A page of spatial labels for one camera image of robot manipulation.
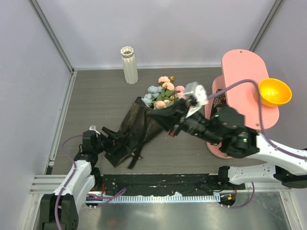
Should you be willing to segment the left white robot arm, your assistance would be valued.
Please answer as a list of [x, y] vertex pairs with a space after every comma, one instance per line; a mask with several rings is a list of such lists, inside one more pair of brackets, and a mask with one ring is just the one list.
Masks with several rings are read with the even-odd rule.
[[75, 230], [78, 228], [79, 211], [86, 198], [101, 200], [101, 207], [123, 195], [123, 188], [112, 197], [93, 195], [102, 185], [102, 176], [95, 166], [98, 155], [114, 150], [124, 139], [124, 135], [105, 127], [98, 132], [94, 126], [83, 132], [82, 143], [74, 158], [70, 158], [72, 168], [64, 181], [51, 194], [44, 194], [40, 200], [39, 229]]

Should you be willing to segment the artificial flower bouquet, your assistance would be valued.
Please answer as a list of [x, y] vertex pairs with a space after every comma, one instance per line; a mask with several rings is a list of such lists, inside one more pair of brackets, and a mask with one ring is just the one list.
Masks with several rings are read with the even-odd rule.
[[142, 102], [152, 109], [159, 110], [184, 98], [185, 87], [182, 85], [175, 86], [174, 80], [174, 76], [161, 76], [158, 79], [158, 86], [148, 87], [147, 94], [141, 97]]

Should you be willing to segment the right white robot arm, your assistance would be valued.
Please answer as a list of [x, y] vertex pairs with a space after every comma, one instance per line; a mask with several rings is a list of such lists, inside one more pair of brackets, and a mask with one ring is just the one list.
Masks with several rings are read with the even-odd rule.
[[175, 113], [169, 134], [184, 131], [211, 145], [232, 158], [251, 158], [263, 161], [248, 167], [222, 166], [217, 185], [228, 189], [233, 184], [279, 181], [285, 187], [302, 189], [307, 186], [306, 150], [297, 150], [267, 141], [258, 131], [245, 126], [245, 118], [231, 107], [223, 107], [210, 119], [200, 112], [188, 115], [189, 106], [179, 100], [170, 107]]

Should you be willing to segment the black ribbon gold lettering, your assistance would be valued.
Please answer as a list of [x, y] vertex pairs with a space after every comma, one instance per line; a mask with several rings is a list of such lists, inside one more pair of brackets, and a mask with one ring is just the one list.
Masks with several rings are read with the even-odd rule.
[[148, 129], [148, 124], [147, 124], [148, 119], [154, 120], [165, 131], [169, 132], [170, 128], [176, 122], [175, 109], [176, 109], [176, 103], [164, 109], [152, 110], [144, 115], [143, 130], [141, 132], [140, 138], [138, 139], [137, 146], [134, 151], [134, 156], [130, 164], [128, 165], [128, 169], [133, 169], [139, 157], [141, 156], [141, 151], [143, 149], [143, 146], [145, 145], [144, 140]]

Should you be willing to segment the black wrapping paper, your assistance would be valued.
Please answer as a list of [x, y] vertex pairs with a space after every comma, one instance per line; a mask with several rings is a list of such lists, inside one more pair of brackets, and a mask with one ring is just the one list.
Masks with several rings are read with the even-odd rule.
[[[113, 144], [118, 143], [125, 145], [127, 151], [126, 154], [110, 156], [105, 152], [105, 158], [112, 164], [113, 167], [117, 167], [128, 157], [134, 156], [134, 151], [136, 149], [138, 139], [140, 138], [141, 132], [143, 130], [144, 115], [152, 110], [154, 109], [146, 106], [142, 102], [140, 97], [138, 97], [132, 104], [118, 129], [119, 132], [126, 134], [126, 138], [122, 141], [113, 141]], [[152, 119], [148, 119], [147, 124], [148, 129], [144, 140], [145, 145], [152, 141], [162, 131], [165, 131], [159, 124], [157, 124]]]

